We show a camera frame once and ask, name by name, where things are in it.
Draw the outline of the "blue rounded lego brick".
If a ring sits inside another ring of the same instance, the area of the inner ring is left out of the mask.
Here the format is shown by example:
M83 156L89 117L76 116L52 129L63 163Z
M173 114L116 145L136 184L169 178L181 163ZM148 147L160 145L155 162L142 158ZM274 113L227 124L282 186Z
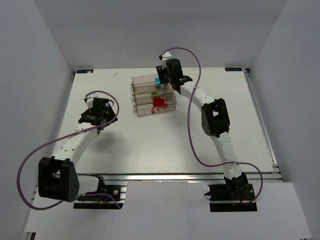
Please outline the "blue rounded lego brick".
M157 78L154 79L154 81L155 81L155 87L156 87L156 89L161 89L161 88L162 88L162 85L161 85L160 79L157 77Z

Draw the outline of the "green rounded lego brick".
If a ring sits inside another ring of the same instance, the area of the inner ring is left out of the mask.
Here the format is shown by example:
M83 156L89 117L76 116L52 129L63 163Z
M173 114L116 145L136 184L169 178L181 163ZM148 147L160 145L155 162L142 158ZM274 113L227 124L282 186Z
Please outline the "green rounded lego brick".
M151 92L150 95L151 95L152 99L158 98L160 96L158 91Z

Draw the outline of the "red rounded lego brick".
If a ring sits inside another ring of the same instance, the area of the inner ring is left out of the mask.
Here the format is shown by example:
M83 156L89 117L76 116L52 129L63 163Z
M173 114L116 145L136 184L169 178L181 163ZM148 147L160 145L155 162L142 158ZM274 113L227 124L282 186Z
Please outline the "red rounded lego brick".
M165 100L163 98L154 98L152 104L154 107L161 107L165 105Z

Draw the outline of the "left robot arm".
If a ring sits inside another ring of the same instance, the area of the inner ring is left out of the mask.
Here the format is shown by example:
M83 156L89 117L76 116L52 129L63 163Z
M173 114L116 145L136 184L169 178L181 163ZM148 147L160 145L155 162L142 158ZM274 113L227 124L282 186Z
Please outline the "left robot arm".
M38 194L40 197L73 202L78 196L93 194L102 198L106 193L104 180L96 175L78 175L76 166L88 146L111 121L117 121L107 98L93 97L86 101L88 109L78 120L75 135L51 157L38 163Z

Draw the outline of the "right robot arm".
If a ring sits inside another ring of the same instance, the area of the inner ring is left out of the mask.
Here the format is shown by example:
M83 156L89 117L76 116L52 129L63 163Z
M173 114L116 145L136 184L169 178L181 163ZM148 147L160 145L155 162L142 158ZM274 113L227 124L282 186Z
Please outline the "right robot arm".
M172 89L189 100L187 130L191 134L190 114L194 104L201 111L201 127L216 147L223 167L227 187L233 192L248 186L248 179L237 163L237 157L230 140L230 118L225 100L214 99L196 86L193 80L183 74L181 62L173 57L160 57L161 65L156 67L159 81L170 84Z

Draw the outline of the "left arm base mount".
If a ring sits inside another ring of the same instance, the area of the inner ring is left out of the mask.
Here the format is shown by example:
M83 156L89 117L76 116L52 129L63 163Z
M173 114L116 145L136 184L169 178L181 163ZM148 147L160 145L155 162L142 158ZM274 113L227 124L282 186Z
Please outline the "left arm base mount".
M79 192L73 202L74 209L120 210L123 207L127 191L125 184L90 174L81 174L78 180Z

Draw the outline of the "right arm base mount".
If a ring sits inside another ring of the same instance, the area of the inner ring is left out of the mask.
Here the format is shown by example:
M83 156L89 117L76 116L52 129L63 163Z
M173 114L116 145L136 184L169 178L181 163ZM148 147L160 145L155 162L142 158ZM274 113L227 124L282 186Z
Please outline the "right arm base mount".
M233 192L228 184L210 184L204 197L212 213L257 212L255 191L252 184Z

